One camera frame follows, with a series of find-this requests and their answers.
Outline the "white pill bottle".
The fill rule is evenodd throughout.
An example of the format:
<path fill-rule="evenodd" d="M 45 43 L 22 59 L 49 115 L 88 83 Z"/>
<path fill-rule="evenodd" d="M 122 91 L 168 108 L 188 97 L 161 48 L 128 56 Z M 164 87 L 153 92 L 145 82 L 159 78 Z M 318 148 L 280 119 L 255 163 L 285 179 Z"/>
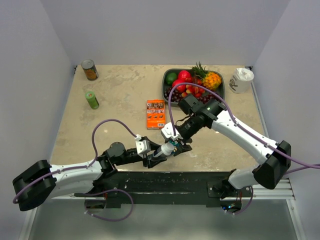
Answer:
<path fill-rule="evenodd" d="M 170 156 L 174 151 L 175 147 L 172 143 L 167 142 L 162 144 L 157 150 L 155 150 L 152 154 L 153 158 L 166 158 Z"/>

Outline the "white bottle cap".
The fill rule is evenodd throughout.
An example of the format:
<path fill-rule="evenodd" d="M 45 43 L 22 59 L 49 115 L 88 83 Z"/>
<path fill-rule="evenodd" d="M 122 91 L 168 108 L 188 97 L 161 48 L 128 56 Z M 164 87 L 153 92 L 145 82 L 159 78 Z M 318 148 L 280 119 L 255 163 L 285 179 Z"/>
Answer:
<path fill-rule="evenodd" d="M 169 143 L 165 143 L 161 146 L 161 152 L 163 155 L 170 156 L 172 151 L 169 149 Z"/>

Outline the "teal weekly pill organizer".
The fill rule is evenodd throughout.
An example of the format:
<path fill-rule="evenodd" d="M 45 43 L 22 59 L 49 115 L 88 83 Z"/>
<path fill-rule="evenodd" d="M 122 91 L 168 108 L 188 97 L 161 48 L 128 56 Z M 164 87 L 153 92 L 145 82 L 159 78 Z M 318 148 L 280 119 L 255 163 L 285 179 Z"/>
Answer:
<path fill-rule="evenodd" d="M 177 151 L 178 151 L 179 148 L 180 148 L 180 144 L 179 144 L 179 142 L 177 142 L 177 141 L 172 141 L 172 140 L 170 140 L 170 141 L 168 142 L 168 147 L 169 147 L 169 149 L 170 149 L 172 152 L 174 152 L 174 147 L 177 147 Z"/>

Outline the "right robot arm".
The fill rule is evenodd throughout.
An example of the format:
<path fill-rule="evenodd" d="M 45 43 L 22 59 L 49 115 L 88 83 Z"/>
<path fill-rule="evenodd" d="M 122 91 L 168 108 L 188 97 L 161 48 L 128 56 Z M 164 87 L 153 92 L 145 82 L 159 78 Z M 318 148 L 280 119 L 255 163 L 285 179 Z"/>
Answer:
<path fill-rule="evenodd" d="M 215 191 L 235 196 L 242 188 L 261 185 L 273 190 L 291 166 L 291 145 L 271 140 L 235 119 L 221 102 L 211 99 L 202 103 L 189 94 L 178 103 L 189 118 L 176 130 L 184 141 L 191 139 L 200 129 L 207 127 L 235 142 L 256 161 L 248 169 L 234 169 L 214 185 Z"/>

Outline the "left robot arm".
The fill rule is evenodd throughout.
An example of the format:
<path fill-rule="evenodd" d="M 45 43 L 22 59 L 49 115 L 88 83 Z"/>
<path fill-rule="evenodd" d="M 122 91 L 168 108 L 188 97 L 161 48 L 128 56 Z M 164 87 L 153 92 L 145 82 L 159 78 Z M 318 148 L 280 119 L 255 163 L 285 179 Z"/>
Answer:
<path fill-rule="evenodd" d="M 47 199 L 63 195 L 90 193 L 99 196 L 104 190 L 104 184 L 99 180 L 114 175 L 116 166 L 143 162 L 152 168 L 166 161 L 173 150 L 174 146 L 169 142 L 158 145 L 145 139 L 136 141 L 136 147 L 130 149 L 121 142 L 114 142 L 92 162 L 62 166 L 39 160 L 13 179 L 13 203 L 21 211 L 28 211 Z"/>

